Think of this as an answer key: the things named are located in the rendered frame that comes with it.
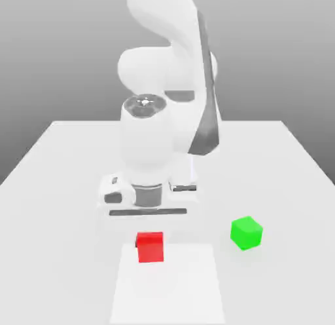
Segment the small green cube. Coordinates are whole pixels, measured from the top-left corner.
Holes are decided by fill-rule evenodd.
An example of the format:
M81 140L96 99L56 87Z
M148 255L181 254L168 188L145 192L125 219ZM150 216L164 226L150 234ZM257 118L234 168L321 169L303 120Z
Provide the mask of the small green cube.
M232 221L230 239L240 250L249 250L260 246L263 227L251 216Z

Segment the small red cube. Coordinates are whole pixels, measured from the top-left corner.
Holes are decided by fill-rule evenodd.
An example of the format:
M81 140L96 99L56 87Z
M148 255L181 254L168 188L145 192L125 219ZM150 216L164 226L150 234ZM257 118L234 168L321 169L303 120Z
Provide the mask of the small red cube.
M163 232L138 232L135 240L139 263L164 261Z

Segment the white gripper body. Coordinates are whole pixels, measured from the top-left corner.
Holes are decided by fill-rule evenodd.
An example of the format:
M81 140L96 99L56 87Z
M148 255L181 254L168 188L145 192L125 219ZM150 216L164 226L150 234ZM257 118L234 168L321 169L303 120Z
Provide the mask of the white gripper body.
M172 223L191 216L186 208L108 208L102 213L105 223Z

